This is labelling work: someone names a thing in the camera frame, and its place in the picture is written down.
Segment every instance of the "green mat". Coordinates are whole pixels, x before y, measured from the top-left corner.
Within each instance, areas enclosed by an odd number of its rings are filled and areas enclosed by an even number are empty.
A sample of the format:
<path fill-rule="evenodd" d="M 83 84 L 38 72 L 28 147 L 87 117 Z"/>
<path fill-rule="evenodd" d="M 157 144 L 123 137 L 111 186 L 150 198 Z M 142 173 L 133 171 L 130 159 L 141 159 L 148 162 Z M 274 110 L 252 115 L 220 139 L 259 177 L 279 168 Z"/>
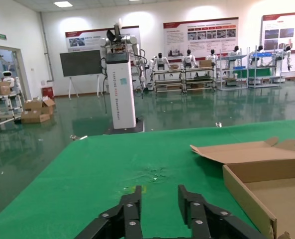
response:
<path fill-rule="evenodd" d="M 189 237 L 177 186 L 250 220 L 224 187 L 221 164 L 192 153 L 207 146 L 295 138 L 294 121 L 93 136 L 71 143 L 0 213 L 0 239 L 72 239 L 98 214 L 143 186 L 145 238 Z"/>
<path fill-rule="evenodd" d="M 247 69 L 245 70 L 236 70 L 232 72 L 233 74 L 238 74 L 238 78 L 246 78 L 247 77 Z M 255 70 L 249 69 L 249 77 L 255 76 Z M 267 77 L 271 76 L 270 68 L 258 68 L 257 69 L 257 77 Z"/>

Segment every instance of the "red container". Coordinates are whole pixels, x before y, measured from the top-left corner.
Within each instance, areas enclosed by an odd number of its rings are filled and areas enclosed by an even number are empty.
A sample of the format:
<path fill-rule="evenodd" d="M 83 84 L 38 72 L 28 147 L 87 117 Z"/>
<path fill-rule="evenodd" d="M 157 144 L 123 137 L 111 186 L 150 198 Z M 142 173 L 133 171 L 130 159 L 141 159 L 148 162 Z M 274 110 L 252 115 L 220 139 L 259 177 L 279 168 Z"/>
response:
<path fill-rule="evenodd" d="M 52 87 L 42 88 L 42 96 L 47 96 L 47 97 L 53 99 L 54 98 L 53 88 Z"/>

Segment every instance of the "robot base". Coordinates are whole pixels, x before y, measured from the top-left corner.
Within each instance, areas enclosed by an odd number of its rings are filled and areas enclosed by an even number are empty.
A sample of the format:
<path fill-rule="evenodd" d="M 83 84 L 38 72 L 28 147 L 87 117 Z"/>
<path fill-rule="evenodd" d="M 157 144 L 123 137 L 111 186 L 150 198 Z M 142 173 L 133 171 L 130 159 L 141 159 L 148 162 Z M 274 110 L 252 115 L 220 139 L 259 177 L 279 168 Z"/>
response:
<path fill-rule="evenodd" d="M 153 83 L 146 84 L 146 88 L 148 89 L 148 91 L 153 91 L 154 90 Z"/>
<path fill-rule="evenodd" d="M 122 133 L 142 133 L 145 132 L 145 124 L 143 119 L 139 119 L 135 128 L 118 128 L 114 129 L 113 124 L 105 131 L 104 134 L 122 134 Z"/>

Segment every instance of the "display board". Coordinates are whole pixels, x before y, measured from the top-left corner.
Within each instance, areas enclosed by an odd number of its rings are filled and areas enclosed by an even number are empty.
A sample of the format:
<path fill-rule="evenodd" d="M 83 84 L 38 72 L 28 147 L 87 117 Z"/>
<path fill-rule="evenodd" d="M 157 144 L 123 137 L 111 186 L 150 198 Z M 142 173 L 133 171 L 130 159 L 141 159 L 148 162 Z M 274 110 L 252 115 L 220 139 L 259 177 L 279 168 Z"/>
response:
<path fill-rule="evenodd" d="M 102 73 L 99 50 L 61 53 L 60 58 L 64 77 Z"/>
<path fill-rule="evenodd" d="M 164 23 L 165 54 L 170 61 L 179 60 L 190 49 L 203 58 L 214 49 L 227 53 L 238 44 L 238 18 Z"/>
<path fill-rule="evenodd" d="M 68 52 L 100 50 L 98 41 L 101 38 L 106 38 L 106 32 L 108 30 L 114 33 L 114 28 L 66 32 Z M 120 32 L 122 36 L 136 36 L 137 42 L 140 45 L 141 36 L 139 26 L 126 26 Z"/>
<path fill-rule="evenodd" d="M 292 48 L 292 68 L 295 71 L 295 12 L 264 15 L 262 17 L 261 44 L 265 51 L 283 49 L 290 45 Z M 286 60 L 283 72 L 287 72 Z"/>

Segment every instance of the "green floor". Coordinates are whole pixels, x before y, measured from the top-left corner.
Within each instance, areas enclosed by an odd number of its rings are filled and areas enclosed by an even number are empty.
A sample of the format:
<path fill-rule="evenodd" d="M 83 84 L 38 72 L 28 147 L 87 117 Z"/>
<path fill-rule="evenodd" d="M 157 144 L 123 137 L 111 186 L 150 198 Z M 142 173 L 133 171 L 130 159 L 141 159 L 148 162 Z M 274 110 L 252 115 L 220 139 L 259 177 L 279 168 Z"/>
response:
<path fill-rule="evenodd" d="M 208 91 L 186 97 L 152 93 L 135 101 L 145 131 L 294 120 L 295 82 L 282 89 Z M 70 135 L 101 135 L 112 123 L 103 98 L 58 98 L 56 105 L 54 118 L 43 125 L 9 123 L 0 129 L 0 212 L 71 142 Z"/>

